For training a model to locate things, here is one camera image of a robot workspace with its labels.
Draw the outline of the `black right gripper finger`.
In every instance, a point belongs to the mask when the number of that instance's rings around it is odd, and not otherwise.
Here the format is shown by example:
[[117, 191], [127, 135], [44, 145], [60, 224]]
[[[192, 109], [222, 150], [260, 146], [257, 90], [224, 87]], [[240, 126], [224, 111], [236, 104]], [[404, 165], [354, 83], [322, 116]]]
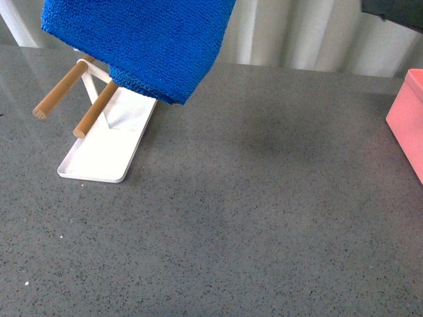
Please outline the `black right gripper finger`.
[[422, 33], [422, 0], [361, 0], [361, 10]]

